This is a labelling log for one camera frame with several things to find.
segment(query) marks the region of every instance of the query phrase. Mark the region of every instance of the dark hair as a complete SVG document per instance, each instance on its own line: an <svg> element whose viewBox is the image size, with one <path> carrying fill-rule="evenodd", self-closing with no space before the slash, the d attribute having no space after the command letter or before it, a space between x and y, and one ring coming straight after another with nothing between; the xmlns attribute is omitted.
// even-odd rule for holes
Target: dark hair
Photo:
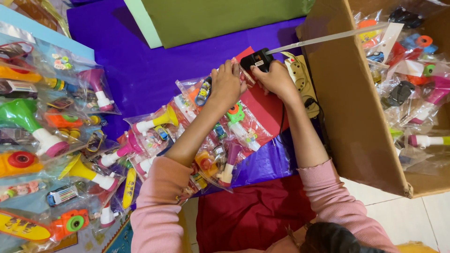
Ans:
<svg viewBox="0 0 450 253"><path fill-rule="evenodd" d="M387 253L366 247L345 227L330 222L318 222L306 232L301 253Z"/></svg>

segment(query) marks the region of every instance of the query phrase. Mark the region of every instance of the maroon fabric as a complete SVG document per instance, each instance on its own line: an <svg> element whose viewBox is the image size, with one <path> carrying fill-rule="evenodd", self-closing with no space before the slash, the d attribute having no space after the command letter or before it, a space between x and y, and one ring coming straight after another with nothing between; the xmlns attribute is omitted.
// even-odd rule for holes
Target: maroon fabric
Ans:
<svg viewBox="0 0 450 253"><path fill-rule="evenodd" d="M200 253L266 250L315 217L299 175L201 196L197 242Z"/></svg>

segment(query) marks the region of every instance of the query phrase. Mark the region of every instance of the white tile floor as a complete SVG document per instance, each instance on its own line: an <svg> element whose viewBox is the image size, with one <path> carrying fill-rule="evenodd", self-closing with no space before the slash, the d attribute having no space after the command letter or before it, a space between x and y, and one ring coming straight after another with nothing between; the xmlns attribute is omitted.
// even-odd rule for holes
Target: white tile floor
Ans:
<svg viewBox="0 0 450 253"><path fill-rule="evenodd" d="M396 245L421 241L441 253L450 253L450 192L418 199L401 198L376 188L341 178ZM193 253L198 253L195 220L198 199L183 205Z"/></svg>

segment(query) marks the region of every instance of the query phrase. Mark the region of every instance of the electrical outlet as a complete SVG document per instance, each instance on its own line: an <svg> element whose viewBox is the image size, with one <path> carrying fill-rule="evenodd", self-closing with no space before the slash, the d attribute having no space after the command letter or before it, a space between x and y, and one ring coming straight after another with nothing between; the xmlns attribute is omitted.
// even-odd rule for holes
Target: electrical outlet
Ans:
<svg viewBox="0 0 450 253"><path fill-rule="evenodd" d="M314 98L314 100L317 101L317 98L314 93L314 88L312 87L311 78L309 76L308 68L306 67L305 58L303 55L297 56L297 59L300 63L293 59L286 59L284 63L288 67L289 75L292 78L292 81L294 81L295 86L298 89L298 92L300 92L303 102L306 101L308 98ZM319 114L319 107L315 103L310 105L308 108L306 108L306 112L308 113L309 118L314 118Z"/></svg>

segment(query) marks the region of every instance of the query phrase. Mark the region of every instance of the pink sleeve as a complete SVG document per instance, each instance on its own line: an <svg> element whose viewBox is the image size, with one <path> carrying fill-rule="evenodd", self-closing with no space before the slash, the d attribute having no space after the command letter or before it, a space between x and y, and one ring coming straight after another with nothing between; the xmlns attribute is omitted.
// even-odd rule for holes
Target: pink sleeve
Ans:
<svg viewBox="0 0 450 253"><path fill-rule="evenodd" d="M177 196L188 185L191 168L157 157L142 184L131 215L133 253L182 253L183 228L178 225Z"/></svg>
<svg viewBox="0 0 450 253"><path fill-rule="evenodd" d="M399 252L383 227L367 217L364 204L350 196L331 160L316 167L298 169L311 208L318 222L333 222L344 226L365 246L387 252Z"/></svg>

